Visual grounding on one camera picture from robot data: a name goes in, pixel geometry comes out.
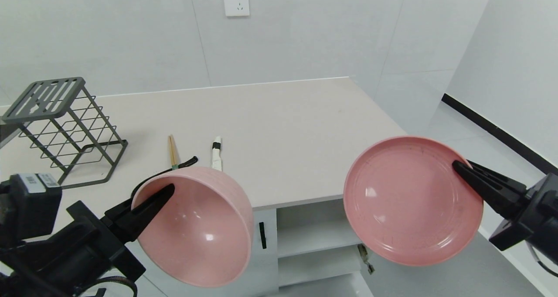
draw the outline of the pink bowl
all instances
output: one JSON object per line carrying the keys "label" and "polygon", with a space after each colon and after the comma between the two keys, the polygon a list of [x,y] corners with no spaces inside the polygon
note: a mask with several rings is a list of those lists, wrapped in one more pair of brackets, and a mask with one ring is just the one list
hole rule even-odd
{"label": "pink bowl", "polygon": [[426,266],[472,241],[483,200],[452,168],[450,147],[420,137],[378,142],[355,160],[343,204],[350,225],[372,251],[395,263]]}
{"label": "pink bowl", "polygon": [[246,269],[254,233],[252,206],[227,174],[186,167],[143,184],[132,208],[167,184],[173,197],[138,241],[149,258],[175,279],[197,287],[221,287]]}

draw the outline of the wall outlet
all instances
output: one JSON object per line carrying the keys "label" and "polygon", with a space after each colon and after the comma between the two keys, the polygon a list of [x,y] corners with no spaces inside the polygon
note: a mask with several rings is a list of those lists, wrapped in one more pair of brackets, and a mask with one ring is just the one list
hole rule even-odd
{"label": "wall outlet", "polygon": [[239,17],[250,15],[248,0],[223,0],[225,2],[225,16]]}

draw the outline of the cabinet handle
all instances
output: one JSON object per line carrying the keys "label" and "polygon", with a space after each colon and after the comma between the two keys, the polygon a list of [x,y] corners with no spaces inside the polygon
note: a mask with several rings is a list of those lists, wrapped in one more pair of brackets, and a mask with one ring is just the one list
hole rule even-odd
{"label": "cabinet handle", "polygon": [[265,239],[265,228],[263,222],[259,222],[259,237],[262,238],[262,249],[267,249],[267,240]]}

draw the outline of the bowl rim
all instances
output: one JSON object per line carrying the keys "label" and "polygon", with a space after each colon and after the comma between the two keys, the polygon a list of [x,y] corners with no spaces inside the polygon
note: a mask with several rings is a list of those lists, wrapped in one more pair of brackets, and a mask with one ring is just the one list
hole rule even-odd
{"label": "bowl rim", "polygon": [[167,271],[165,271],[158,263],[156,263],[155,261],[153,261],[153,259],[151,258],[151,255],[143,248],[143,245],[141,243],[141,241],[139,240],[138,237],[138,243],[139,245],[142,247],[143,251],[145,252],[145,254],[149,257],[149,259],[151,259],[151,261],[153,261],[153,263],[155,263],[155,265],[157,265],[157,267],[159,267],[159,269],[161,269],[162,271],[164,271],[166,274],[168,274],[170,277],[173,277],[176,280],[179,280],[183,283],[187,283],[189,285],[193,285],[196,287],[205,287],[205,288],[214,288],[214,287],[223,287],[225,285],[228,285],[234,281],[236,281],[239,277],[241,277],[241,275],[244,273],[244,271],[246,270],[246,268],[248,267],[248,264],[250,263],[250,257],[252,255],[252,236],[250,234],[250,231],[248,229],[248,224],[245,220],[245,218],[243,217],[243,215],[241,215],[240,211],[237,209],[236,206],[233,205],[233,202],[231,202],[231,200],[229,199],[228,196],[224,195],[223,192],[221,192],[220,190],[216,189],[214,186],[212,186],[211,184],[208,184],[207,182],[203,182],[201,180],[199,180],[198,178],[196,178],[195,173],[191,174],[191,170],[203,170],[203,171],[207,171],[210,170],[211,171],[215,171],[215,172],[219,172],[219,176],[225,176],[228,180],[232,180],[234,182],[236,182],[232,177],[230,177],[229,175],[218,171],[218,170],[214,170],[213,168],[209,168],[209,167],[203,167],[203,166],[197,166],[197,167],[184,167],[184,168],[179,168],[177,170],[173,170],[170,172],[166,172],[164,174],[160,174],[159,176],[153,177],[150,180],[144,182],[141,187],[138,189],[138,192],[136,193],[136,195],[134,196],[134,198],[132,199],[132,209],[135,206],[135,202],[138,198],[138,196],[141,194],[141,191],[143,190],[143,188],[145,188],[145,186],[147,186],[148,184],[151,184],[151,182],[154,182],[156,180],[159,180],[161,178],[167,178],[167,177],[181,177],[181,178],[187,178],[189,180],[193,180],[195,182],[198,182],[199,184],[202,184],[203,186],[206,186],[208,188],[210,188],[211,190],[213,190],[213,192],[217,193],[221,198],[223,198],[227,204],[235,211],[235,213],[237,214],[237,216],[240,218],[240,220],[242,221],[242,229],[245,232],[245,236],[246,236],[246,240],[247,240],[247,251],[246,251],[246,261],[243,265],[243,267],[240,269],[240,271],[237,273],[237,275],[235,275],[235,277],[233,277],[233,279],[230,279],[229,281],[224,281],[221,283],[215,283],[212,285],[206,285],[206,284],[201,284],[201,283],[194,283],[193,281],[188,281],[188,280],[184,280],[184,279],[179,279],[177,277],[174,277],[173,275],[167,273]]}
{"label": "bowl rim", "polygon": [[[379,145],[379,144],[382,144],[382,143],[384,143],[384,142],[389,142],[389,141],[393,141],[393,140],[398,140],[398,139],[401,139],[401,138],[428,140],[428,141],[433,142],[433,143],[435,143],[435,144],[441,145],[441,146],[443,146],[444,148],[447,148],[448,150],[454,152],[454,153],[458,156],[458,158],[460,158],[460,160],[461,160],[462,163],[466,164],[466,165],[469,166],[469,167],[472,167],[471,164],[469,164],[469,162],[468,162],[468,160],[467,160],[466,158],[464,158],[461,154],[459,154],[459,152],[457,152],[456,150],[452,149],[450,146],[448,146],[448,145],[446,145],[446,144],[443,144],[443,143],[441,143],[441,142],[439,142],[439,141],[433,140],[433,139],[431,139],[431,138],[426,138],[426,137],[409,136],[409,135],[406,135],[406,136],[395,136],[395,137],[385,138],[384,140],[380,140],[380,141],[374,143],[373,145],[367,147],[366,149],[364,149],[364,150],[358,155],[358,157],[357,157],[357,158],[354,160],[354,162],[351,164],[351,167],[349,168],[349,171],[347,172],[347,177],[345,177],[345,184],[343,185],[343,208],[344,208],[344,210],[345,210],[345,215],[347,216],[347,220],[349,221],[349,225],[351,225],[351,228],[353,229],[353,231],[357,234],[357,236],[358,236],[360,239],[362,239],[362,237],[361,237],[361,232],[360,232],[360,234],[359,234],[359,232],[357,231],[357,229],[354,228],[354,224],[355,224],[355,223],[354,223],[354,218],[352,218],[352,215],[349,215],[349,213],[352,213],[352,212],[354,212],[354,211],[347,211],[347,201],[346,201],[347,194],[346,194],[346,192],[347,192],[348,186],[349,186],[349,182],[348,182],[348,180],[349,180],[349,175],[354,171],[354,169],[355,169],[355,167],[356,167],[356,165],[357,165],[357,162],[358,162],[369,150],[371,150],[373,147],[375,147],[375,146],[377,146],[377,145]],[[383,258],[385,258],[385,259],[387,259],[387,260],[389,260],[389,261],[392,261],[393,263],[398,263],[398,264],[400,264],[400,265],[406,265],[406,266],[430,266],[430,265],[436,265],[436,264],[439,264],[439,263],[443,263],[443,262],[448,261],[449,259],[455,257],[455,256],[458,255],[459,253],[461,253],[461,251],[463,251],[463,249],[465,249],[465,248],[469,245],[469,243],[471,243],[471,241],[473,241],[473,239],[475,238],[476,232],[478,231],[478,229],[479,229],[479,227],[480,227],[480,224],[482,223],[483,210],[484,210],[484,200],[482,200],[482,198],[481,198],[481,202],[480,202],[480,216],[479,216],[478,219],[477,219],[478,222],[475,223],[475,225],[476,225],[475,232],[472,233],[472,235],[471,235],[471,237],[469,237],[468,241],[467,241],[466,243],[464,243],[464,245],[463,245],[459,250],[457,250],[457,251],[456,251],[455,253],[453,253],[452,255],[449,255],[449,256],[444,257],[443,259],[439,259],[439,260],[437,260],[437,261],[434,261],[434,262],[428,263],[428,264],[425,264],[425,263],[402,263],[401,261],[395,261],[394,259],[391,259],[391,257],[385,257],[385,256],[383,255],[383,253],[381,253],[381,252],[376,252],[376,251],[375,251],[374,253],[377,253],[377,254],[380,255],[381,257],[383,257]]]}

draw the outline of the white countertop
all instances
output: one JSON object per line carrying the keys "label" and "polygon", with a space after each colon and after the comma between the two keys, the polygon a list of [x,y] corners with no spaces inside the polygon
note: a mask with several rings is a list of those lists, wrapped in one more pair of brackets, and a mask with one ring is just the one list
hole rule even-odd
{"label": "white countertop", "polygon": [[[141,180],[169,168],[169,134],[181,162],[195,155],[196,166],[210,165],[213,139],[222,136],[223,171],[239,182],[256,210],[341,198],[357,156],[379,140],[405,134],[349,78],[106,96],[96,102],[129,145],[107,183],[63,192],[54,231],[70,221],[65,209],[72,203],[82,200],[101,217],[129,198]],[[18,172],[59,176],[30,143],[15,138],[0,150],[2,180]],[[95,173],[108,169],[96,167]],[[76,170],[72,176],[88,174]]]}

